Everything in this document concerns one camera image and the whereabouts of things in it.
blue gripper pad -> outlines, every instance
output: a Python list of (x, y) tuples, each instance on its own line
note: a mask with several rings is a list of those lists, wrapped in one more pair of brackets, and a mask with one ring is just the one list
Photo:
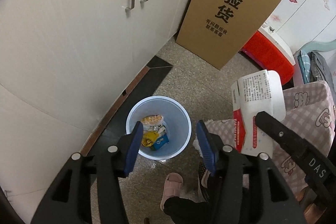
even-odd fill
[(200, 120), (196, 125), (196, 136), (202, 151), (204, 165), (210, 171), (211, 175), (214, 175), (216, 173), (218, 151), (202, 120)]
[(133, 171), (135, 161), (137, 160), (142, 136), (143, 136), (143, 125), (141, 122), (137, 122), (135, 124), (135, 127), (130, 134), (131, 141), (129, 148), (126, 153), (125, 157), (125, 165), (124, 165), (124, 174), (125, 176), (128, 176), (129, 173)]

black pants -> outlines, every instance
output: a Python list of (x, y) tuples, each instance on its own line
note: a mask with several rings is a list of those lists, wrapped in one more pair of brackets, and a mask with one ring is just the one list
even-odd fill
[(175, 224), (206, 224), (209, 221), (209, 206), (206, 202), (196, 203), (177, 196), (166, 200), (163, 212)]

brown cardboard box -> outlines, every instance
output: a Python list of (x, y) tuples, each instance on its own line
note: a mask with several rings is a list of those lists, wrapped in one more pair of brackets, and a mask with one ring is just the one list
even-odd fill
[(221, 69), (281, 0), (191, 0), (177, 43)]

red label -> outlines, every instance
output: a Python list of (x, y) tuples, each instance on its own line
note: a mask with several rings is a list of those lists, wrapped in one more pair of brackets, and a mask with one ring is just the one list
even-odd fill
[(253, 116), (253, 148), (257, 148), (257, 126), (255, 125), (255, 116)]
[(233, 112), (233, 117), (235, 119), (235, 143), (236, 143), (236, 149), (238, 152), (241, 152), (244, 144), (245, 139), (245, 128), (243, 124), (243, 118), (242, 114), (240, 112), (240, 109), (235, 110)]

brown baseboard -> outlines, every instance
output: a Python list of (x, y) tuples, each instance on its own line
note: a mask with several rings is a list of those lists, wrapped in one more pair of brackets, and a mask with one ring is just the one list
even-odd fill
[(92, 146), (95, 144), (99, 136), (103, 133), (104, 129), (106, 128), (107, 124), (113, 117), (113, 115), (117, 112), (119, 107), (122, 105), (122, 103), (126, 100), (128, 95), (132, 92), (132, 90), (136, 87), (136, 85), (140, 82), (140, 80), (145, 76), (145, 74), (148, 72), (149, 68), (145, 66), (138, 75), (134, 78), (134, 80), (128, 85), (128, 87), (125, 89), (126, 94), (120, 95), (119, 98), (115, 101), (113, 106), (110, 108), (110, 110), (105, 114), (104, 118), (101, 120), (100, 124), (97, 126), (95, 131), (92, 132), (88, 140), (86, 141), (85, 145), (83, 146), (81, 150), (81, 154), (83, 156), (86, 156)]

